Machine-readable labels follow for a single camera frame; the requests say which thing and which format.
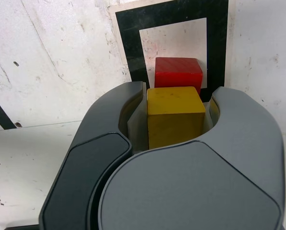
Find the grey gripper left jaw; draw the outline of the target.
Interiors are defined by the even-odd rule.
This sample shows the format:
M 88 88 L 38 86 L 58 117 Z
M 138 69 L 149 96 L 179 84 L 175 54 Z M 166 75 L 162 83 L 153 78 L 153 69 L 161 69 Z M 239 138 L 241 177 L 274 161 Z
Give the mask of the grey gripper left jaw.
M 146 84 L 123 83 L 85 114 L 39 214 L 42 230 L 96 230 L 101 193 L 110 175 L 132 155 L 127 122 Z

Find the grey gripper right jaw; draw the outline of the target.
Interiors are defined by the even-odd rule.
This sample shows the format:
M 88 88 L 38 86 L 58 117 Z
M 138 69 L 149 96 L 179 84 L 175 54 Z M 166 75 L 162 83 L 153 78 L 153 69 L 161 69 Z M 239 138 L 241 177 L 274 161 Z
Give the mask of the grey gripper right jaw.
M 219 87 L 214 126 L 136 154 L 107 181 L 101 230 L 280 230 L 285 151 L 273 116 L 245 92 Z

